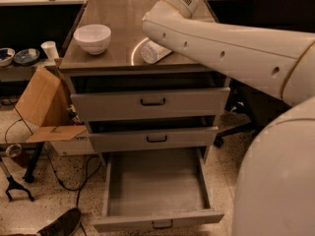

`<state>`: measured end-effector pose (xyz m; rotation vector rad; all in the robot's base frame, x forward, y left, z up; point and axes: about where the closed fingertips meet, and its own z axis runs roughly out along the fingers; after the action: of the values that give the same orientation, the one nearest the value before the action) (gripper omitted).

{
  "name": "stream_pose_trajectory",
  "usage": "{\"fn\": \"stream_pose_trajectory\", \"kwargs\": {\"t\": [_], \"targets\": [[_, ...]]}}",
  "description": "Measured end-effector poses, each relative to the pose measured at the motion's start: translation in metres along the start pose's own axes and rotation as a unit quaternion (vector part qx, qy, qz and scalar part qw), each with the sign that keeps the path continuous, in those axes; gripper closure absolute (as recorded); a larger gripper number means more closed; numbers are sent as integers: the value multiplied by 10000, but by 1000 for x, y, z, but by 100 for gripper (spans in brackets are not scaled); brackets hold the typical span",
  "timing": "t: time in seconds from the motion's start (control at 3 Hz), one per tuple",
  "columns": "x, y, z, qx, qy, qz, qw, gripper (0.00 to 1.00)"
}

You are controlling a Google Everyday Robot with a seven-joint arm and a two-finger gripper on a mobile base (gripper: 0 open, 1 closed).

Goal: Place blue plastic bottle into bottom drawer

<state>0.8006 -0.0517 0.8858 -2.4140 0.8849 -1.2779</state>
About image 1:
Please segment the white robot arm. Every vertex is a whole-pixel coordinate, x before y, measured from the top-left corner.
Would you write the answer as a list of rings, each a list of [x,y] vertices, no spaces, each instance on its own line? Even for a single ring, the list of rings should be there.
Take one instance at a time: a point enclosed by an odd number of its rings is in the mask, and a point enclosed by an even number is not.
[[[197,6],[158,0],[143,18],[144,34],[290,107],[244,156],[232,236],[315,236],[313,34],[195,21]]]

